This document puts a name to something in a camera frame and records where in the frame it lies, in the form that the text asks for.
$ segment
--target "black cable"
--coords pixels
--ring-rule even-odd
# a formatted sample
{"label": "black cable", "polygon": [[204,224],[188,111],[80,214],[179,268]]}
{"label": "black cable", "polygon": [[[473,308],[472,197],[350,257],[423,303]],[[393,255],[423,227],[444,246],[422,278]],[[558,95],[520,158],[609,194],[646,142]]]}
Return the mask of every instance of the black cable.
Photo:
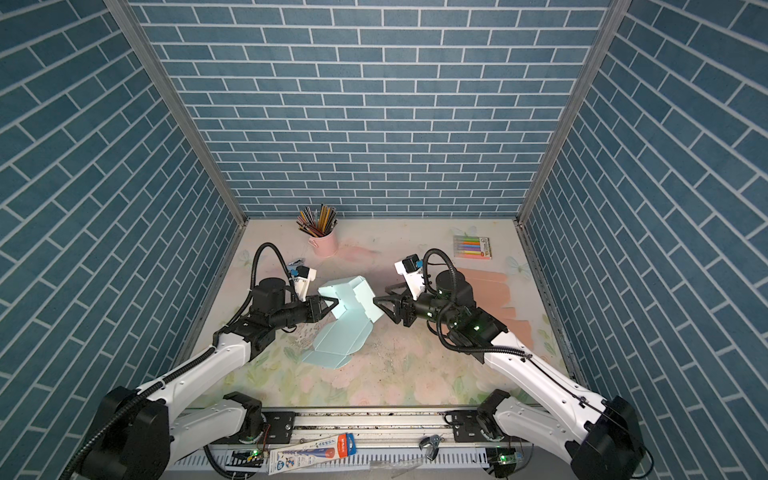
{"label": "black cable", "polygon": [[61,475],[59,475],[58,477],[59,480],[69,480],[69,478],[72,477],[72,474],[74,474],[75,469],[85,460],[85,457],[87,457],[88,454],[91,452],[94,444],[102,436],[104,436],[107,430],[111,429],[115,423],[119,422],[139,403],[143,402],[145,399],[147,399],[147,397],[155,393],[157,390],[165,387],[167,383],[175,380],[179,376],[182,376],[184,373],[189,372],[194,367],[200,365],[205,359],[213,355],[215,351],[216,351],[215,348],[209,347],[208,350],[205,351],[205,353],[198,356],[196,359],[182,365],[178,369],[162,377],[159,382],[156,382],[150,385],[145,390],[142,390],[141,393],[136,395],[133,399],[128,400],[125,403],[125,405],[120,407],[120,409],[117,410],[113,414],[113,416],[106,421],[106,423],[98,430],[98,432],[93,434],[92,437],[90,437],[86,442],[84,442],[83,445],[80,447],[80,449],[77,450],[76,453],[69,459],[67,466],[65,466],[64,470],[61,472]]}
{"label": "black cable", "polygon": [[429,325],[429,322],[427,322],[427,328],[430,332],[432,332],[433,335],[437,335],[437,330],[432,328],[432,325]]}
{"label": "black cable", "polygon": [[210,447],[208,445],[203,447],[203,452],[205,452],[205,457],[208,458],[208,463],[210,463],[210,466],[214,469],[214,471],[224,478],[228,478],[229,480],[245,480],[246,478],[251,478],[256,474],[256,472],[229,472],[225,470],[221,465],[219,465],[219,463],[216,461],[216,458],[214,457],[214,454],[210,451]]}
{"label": "black cable", "polygon": [[[248,305],[250,305],[250,301],[253,300],[253,289],[256,288],[256,271],[257,267],[259,266],[259,258],[261,258],[261,253],[266,249],[271,248],[275,255],[277,255],[277,259],[280,262],[280,266],[283,268],[283,273],[285,273],[286,278],[288,279],[288,284],[290,285],[290,299],[291,302],[295,302],[298,298],[296,295],[296,285],[293,282],[293,277],[290,274],[290,271],[288,271],[288,266],[286,265],[286,261],[283,259],[283,255],[280,253],[280,251],[277,249],[274,243],[271,242],[264,242],[261,245],[259,245],[259,248],[256,250],[256,253],[253,255],[253,262],[251,262],[250,265],[250,283],[248,284],[248,295],[246,296],[245,301],[242,305],[240,305],[240,308],[237,309],[235,314],[230,318],[230,320],[224,324],[222,329],[227,328],[228,326],[232,325],[237,319],[239,319],[243,313],[245,312],[246,308],[248,308]],[[219,344],[219,330],[214,332],[214,340],[213,344],[214,346]]]}
{"label": "black cable", "polygon": [[[525,461],[525,463],[523,464],[522,467],[515,468],[514,473],[519,473],[519,472],[525,470],[525,467],[527,467],[528,464],[531,463],[531,460],[533,459],[533,451],[535,450],[535,448],[536,448],[536,445],[531,443],[531,453],[528,455],[527,460]],[[520,440],[520,453],[523,453],[523,441],[522,440]]]}
{"label": "black cable", "polygon": [[[442,258],[445,262],[445,265],[448,267],[449,276],[451,277],[451,296],[448,303],[446,303],[438,312],[437,316],[435,317],[435,321],[437,323],[437,337],[440,339],[440,343],[446,348],[453,352],[459,352],[459,353],[504,353],[506,355],[514,355],[514,356],[520,356],[520,357],[528,357],[530,356],[528,353],[526,353],[523,350],[511,348],[508,346],[492,346],[492,347],[470,347],[470,346],[457,346],[452,345],[451,343],[448,343],[448,341],[445,339],[445,334],[442,331],[442,317],[451,307],[456,305],[456,290],[458,289],[458,270],[455,266],[453,266],[453,262],[448,257],[448,254],[444,251],[437,249],[437,248],[431,248],[427,250],[427,252],[424,254],[423,259],[423,268],[422,273],[424,275],[424,287],[427,291],[429,291],[432,295],[437,295],[437,291],[432,288],[432,285],[429,283],[429,274],[428,274],[428,265],[429,263],[429,257],[431,255],[437,255],[438,257]],[[432,331],[432,327],[429,326],[429,323],[427,323],[427,327]]]}
{"label": "black cable", "polygon": [[[613,422],[613,423],[614,423],[614,424],[615,424],[615,425],[616,425],[618,428],[620,428],[620,429],[624,430],[624,431],[627,433],[627,435],[629,435],[629,436],[630,436],[630,437],[631,437],[631,438],[632,438],[632,439],[633,439],[635,442],[639,443],[639,444],[640,444],[640,446],[641,446],[641,448],[642,448],[642,449],[645,451],[645,453],[647,453],[647,454],[648,454],[648,458],[650,459],[650,467],[648,467],[648,470],[647,470],[647,471],[646,471],[646,472],[645,472],[643,475],[640,475],[639,477],[635,477],[635,476],[632,476],[632,477],[630,477],[630,478],[638,478],[638,479],[639,479],[639,478],[646,478],[648,475],[650,475],[650,473],[651,473],[651,472],[654,470],[654,467],[656,466],[656,462],[655,462],[655,460],[654,460],[654,456],[653,456],[653,454],[652,454],[652,453],[650,453],[650,450],[648,449],[648,447],[646,447],[646,446],[645,446],[645,444],[642,442],[642,440],[640,440],[638,437],[634,436],[634,435],[632,434],[632,432],[630,432],[629,430],[627,430],[627,429],[626,429],[626,428],[625,428],[625,427],[624,427],[622,424],[620,424],[620,423],[619,423],[619,422],[617,422],[616,420],[613,420],[613,419],[612,419],[612,418],[611,418],[609,415],[606,415],[606,413],[605,413],[605,412],[601,412],[601,411],[600,411],[600,410],[598,410],[597,408],[593,407],[591,404],[589,404],[589,403],[587,402],[586,398],[584,398],[584,397],[580,397],[580,396],[576,395],[575,393],[573,393],[571,390],[569,390],[569,389],[567,389],[566,387],[564,387],[562,384],[560,384],[560,382],[558,382],[557,380],[555,380],[554,378],[552,378],[552,376],[551,376],[549,373],[547,373],[547,372],[546,372],[544,369],[542,369],[542,368],[541,368],[541,367],[540,367],[540,366],[539,366],[539,365],[538,365],[536,362],[534,362],[534,361],[533,361],[533,360],[531,360],[531,359],[528,359],[528,361],[529,361],[529,362],[530,362],[530,363],[531,363],[531,364],[532,364],[534,367],[536,367],[537,369],[539,369],[539,371],[540,371],[541,373],[543,373],[543,374],[544,374],[544,375],[545,375],[545,376],[546,376],[548,379],[550,379],[550,380],[551,380],[551,381],[552,381],[552,382],[553,382],[555,385],[559,386],[561,389],[565,390],[565,392],[566,392],[568,395],[570,395],[570,396],[572,396],[574,399],[578,400],[578,401],[580,402],[580,403],[579,403],[580,405],[586,405],[586,406],[588,406],[589,408],[593,409],[593,410],[594,410],[595,412],[597,412],[598,414],[600,414],[600,416],[603,416],[603,417],[605,417],[606,419],[608,419],[608,420],[611,420],[611,421],[612,421],[612,422]],[[617,412],[615,409],[613,409],[612,407],[610,407],[608,404],[604,403],[604,404],[603,404],[603,406],[604,406],[606,409],[610,409],[610,410],[611,410],[613,413],[616,413],[616,414],[618,414],[618,415],[621,415],[619,412]]]}

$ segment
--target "white bracket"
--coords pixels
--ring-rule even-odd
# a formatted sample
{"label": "white bracket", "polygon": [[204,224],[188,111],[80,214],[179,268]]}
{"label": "white bracket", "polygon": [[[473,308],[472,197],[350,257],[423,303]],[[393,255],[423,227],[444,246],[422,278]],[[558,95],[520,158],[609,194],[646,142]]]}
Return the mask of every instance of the white bracket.
{"label": "white bracket", "polygon": [[419,267],[416,271],[411,273],[406,272],[405,265],[402,264],[402,260],[395,263],[395,270],[406,279],[408,284],[408,290],[411,291],[411,296],[416,300],[424,292],[424,274],[422,268]]}
{"label": "white bracket", "polygon": [[247,411],[234,400],[222,400],[207,409],[182,415],[170,424],[170,461],[173,465],[201,445],[234,435],[240,431]]}
{"label": "white bracket", "polygon": [[[197,354],[169,373],[175,372],[203,354],[204,352]],[[223,333],[219,336],[219,345],[213,355],[189,372],[170,381],[147,399],[151,402],[163,399],[168,407],[168,421],[173,422],[190,403],[203,395],[214,383],[249,361],[250,343],[236,333]],[[148,389],[157,381],[158,379],[155,379],[140,385],[139,392]]]}
{"label": "white bracket", "polygon": [[310,283],[317,277],[317,270],[310,268],[310,272],[304,276],[293,275],[293,288],[296,289],[296,296],[299,301],[306,300],[306,294],[310,291]]}
{"label": "white bracket", "polygon": [[565,443],[575,440],[573,433],[549,413],[509,397],[498,404],[493,418],[507,435],[526,439],[571,463],[571,455],[565,449]]}
{"label": "white bracket", "polygon": [[[514,333],[499,333],[492,340],[492,343],[495,346],[510,346],[531,354],[531,359],[536,365],[540,366],[555,382],[568,389],[569,392],[573,392],[577,397],[583,398],[585,402],[588,402],[599,412],[605,410],[602,404],[605,400],[603,396],[577,384],[574,380],[557,371],[535,355]],[[569,440],[575,440],[581,444],[587,438],[587,429],[584,424],[586,422],[597,423],[600,419],[600,413],[581,405],[578,399],[569,395],[568,392],[533,366],[531,362],[523,362],[521,357],[505,353],[486,353],[483,357],[486,365],[512,379],[527,394],[538,400],[541,406],[558,420],[557,423],[561,425],[560,428],[566,430],[566,436]],[[557,455],[557,450],[550,450],[550,452]]]}

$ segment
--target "pen package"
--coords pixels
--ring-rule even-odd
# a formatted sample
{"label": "pen package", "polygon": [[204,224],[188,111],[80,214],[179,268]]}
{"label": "pen package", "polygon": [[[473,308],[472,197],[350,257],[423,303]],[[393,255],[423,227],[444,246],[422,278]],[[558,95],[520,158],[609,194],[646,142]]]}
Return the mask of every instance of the pen package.
{"label": "pen package", "polygon": [[355,455],[356,451],[355,437],[351,433],[343,433],[335,437],[302,443],[300,445],[272,449],[270,450],[269,472],[270,475],[292,472],[298,468],[330,462],[338,458],[346,458],[350,455]]}
{"label": "pen package", "polygon": [[453,236],[453,256],[477,260],[491,259],[491,239],[488,237]]}

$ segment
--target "colored pencil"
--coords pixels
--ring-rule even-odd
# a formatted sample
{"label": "colored pencil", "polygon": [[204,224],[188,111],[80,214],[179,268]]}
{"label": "colored pencil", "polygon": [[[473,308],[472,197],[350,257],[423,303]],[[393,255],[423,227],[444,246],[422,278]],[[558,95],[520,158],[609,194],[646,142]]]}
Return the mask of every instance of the colored pencil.
{"label": "colored pencil", "polygon": [[312,237],[325,237],[336,228],[336,208],[321,204],[319,211],[312,212],[309,207],[304,207],[296,218],[296,224],[299,225],[299,230]]}

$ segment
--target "metal frame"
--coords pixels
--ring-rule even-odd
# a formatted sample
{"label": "metal frame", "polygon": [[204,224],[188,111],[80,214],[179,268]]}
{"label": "metal frame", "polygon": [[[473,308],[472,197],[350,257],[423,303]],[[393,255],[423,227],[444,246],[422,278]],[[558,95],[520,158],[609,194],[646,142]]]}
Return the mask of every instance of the metal frame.
{"label": "metal frame", "polygon": [[558,126],[552,134],[547,150],[541,158],[541,164],[539,164],[531,186],[528,188],[528,194],[525,195],[523,200],[520,213],[518,214],[518,222],[523,225],[528,222],[528,218],[531,216],[533,206],[536,204],[536,200],[538,200],[538,196],[541,194],[541,189],[544,188],[544,183],[547,181],[549,173],[558,159],[566,137],[571,132],[571,127],[573,127],[576,120],[576,114],[578,114],[584,99],[587,97],[592,81],[598,75],[598,70],[603,64],[608,47],[611,46],[611,42],[614,40],[616,31],[619,29],[619,25],[624,19],[624,14],[627,13],[631,2],[632,0],[613,0],[611,7],[609,7],[603,18],[598,36],[594,40],[594,45],[589,50],[584,67],[581,68],[581,73],[576,80],[571,96],[568,97],[568,103],[563,108],[563,114],[560,116]]}
{"label": "metal frame", "polygon": [[170,114],[174,116],[185,138],[190,142],[192,149],[197,155],[197,159],[210,176],[219,195],[221,195],[224,203],[227,204],[230,212],[232,212],[235,221],[240,226],[245,225],[246,214],[240,208],[240,204],[221,174],[221,170],[216,165],[214,156],[208,149],[202,135],[200,135],[200,131],[192,120],[189,111],[184,106],[184,102],[181,100],[176,87],[170,81],[165,67],[163,67],[157,52],[150,43],[149,37],[147,37],[144,29],[139,25],[138,18],[136,18],[133,9],[127,0],[104,0],[104,3],[128,40],[128,44],[131,45],[134,53],[144,66],[144,70],[147,71],[149,78],[160,93]]}
{"label": "metal frame", "polygon": [[291,442],[313,441],[351,432],[358,447],[408,448],[429,435],[440,435],[443,446],[505,446],[507,442],[456,443],[446,412],[477,410],[477,406],[386,406],[269,408],[264,412],[295,412]]}
{"label": "metal frame", "polygon": [[237,253],[237,248],[240,246],[240,241],[243,239],[243,235],[245,234],[245,229],[247,226],[248,223],[246,221],[246,223],[240,225],[237,230],[235,230],[235,234],[232,237],[230,246],[227,248],[227,252],[224,254],[224,258],[221,260],[219,268],[216,270],[216,276],[214,276],[214,279],[211,281],[208,292],[205,294],[205,298],[203,298],[203,303],[200,305],[200,309],[197,311],[197,316],[195,316],[195,319],[192,321],[192,325],[190,326],[190,331],[187,334],[187,338],[184,339],[184,344],[181,346],[179,353],[176,355],[176,359],[174,360],[173,364],[174,368],[179,366],[181,363],[186,362],[187,359],[189,359],[194,353],[194,346],[195,343],[197,343],[197,338],[200,336],[200,332],[203,331],[205,320],[208,318],[211,307],[214,306],[214,301],[216,301],[219,290],[221,290],[221,284],[224,282],[224,277],[227,275],[227,271],[230,269],[230,265],[232,264],[232,260],[235,257],[235,253]]}
{"label": "metal frame", "polygon": [[[513,443],[513,447],[523,445],[528,451],[532,445],[527,442]],[[242,451],[244,445],[212,445],[211,453],[219,463],[226,465],[226,462],[235,451]],[[361,447],[357,446],[357,453],[347,458],[341,458],[332,462],[320,463],[312,467],[303,468],[297,473],[327,473],[327,472],[350,472],[355,470],[373,470],[387,468],[392,473],[407,470],[409,466],[418,465],[419,469],[457,469],[457,468],[487,468],[489,467],[488,456],[485,449],[475,447],[471,444],[462,445],[443,445],[440,444],[440,452],[434,461],[424,462],[419,465],[418,459],[423,458],[424,452],[419,447],[410,445],[408,448],[387,448],[387,447]],[[376,463],[389,463],[387,466],[377,466]],[[230,472],[257,472],[266,473],[266,463],[260,468],[243,468],[236,466],[227,466]],[[169,472],[191,472],[191,471],[210,471],[208,460],[202,451],[197,451],[173,465],[169,465]]]}
{"label": "metal frame", "polygon": [[558,342],[560,347],[560,353],[563,355],[563,361],[565,361],[565,368],[568,373],[583,386],[590,387],[587,378],[584,376],[584,372],[578,364],[576,353],[571,346],[571,341],[568,339],[568,334],[565,332],[563,320],[560,317],[557,304],[554,302],[552,291],[549,289],[547,279],[544,275],[544,271],[541,269],[541,264],[538,262],[538,257],[533,249],[533,243],[531,237],[528,235],[528,229],[525,225],[521,225],[515,221],[515,229],[518,231],[518,237],[520,238],[520,244],[523,246],[525,252],[525,258],[528,260],[528,266],[531,267],[531,274],[533,280],[536,282],[539,295],[541,296],[541,302],[544,304],[544,309],[549,316],[549,324],[552,327],[554,338]]}

